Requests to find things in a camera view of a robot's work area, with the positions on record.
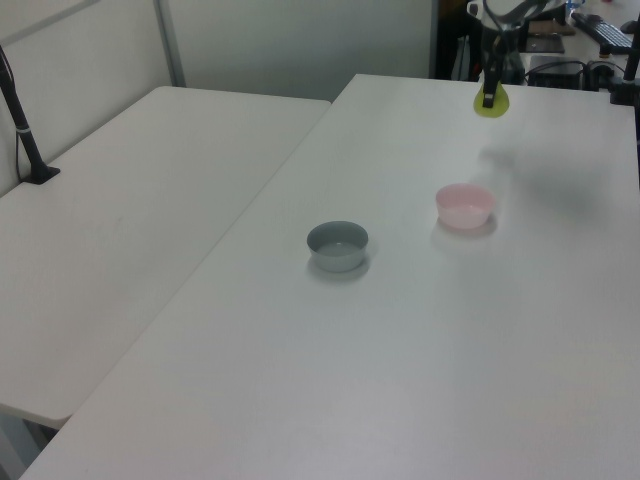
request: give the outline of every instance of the tabletop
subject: tabletop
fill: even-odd
[[[162,87],[0,200],[0,411],[59,428],[328,108]]]
[[[637,478],[633,110],[505,88],[356,76],[24,479]],[[336,219],[347,274],[305,244]]]

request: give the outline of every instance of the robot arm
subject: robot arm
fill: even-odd
[[[505,61],[518,55],[516,46],[520,27],[526,20],[563,3],[564,0],[473,0],[467,4],[467,11],[481,21],[483,28],[481,49],[485,82],[479,108],[487,116],[499,116],[489,111],[500,95],[506,96],[499,82]]]

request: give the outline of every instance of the pink bowl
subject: pink bowl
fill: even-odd
[[[443,223],[466,230],[487,221],[496,199],[489,190],[477,185],[455,183],[438,191],[436,204]]]

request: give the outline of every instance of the yellow object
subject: yellow object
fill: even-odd
[[[484,85],[480,87],[480,91],[476,95],[473,101],[473,109],[481,117],[498,118],[504,115],[509,110],[509,96],[505,91],[502,83],[498,82],[498,88],[496,88],[496,97],[493,100],[493,108],[485,108],[482,106],[482,100]]]

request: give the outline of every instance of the computer equipment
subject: computer equipment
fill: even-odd
[[[580,90],[582,65],[576,58],[534,55],[531,57],[529,86]]]
[[[585,32],[596,42],[602,45],[610,45],[611,53],[629,53],[631,51],[631,39],[618,28],[605,22],[599,15],[585,15],[579,12],[571,14],[576,22],[576,27]]]
[[[620,31],[622,33],[633,35],[634,33],[636,33],[636,28],[638,28],[638,21],[631,20],[629,22],[623,23],[622,26],[620,27]]]

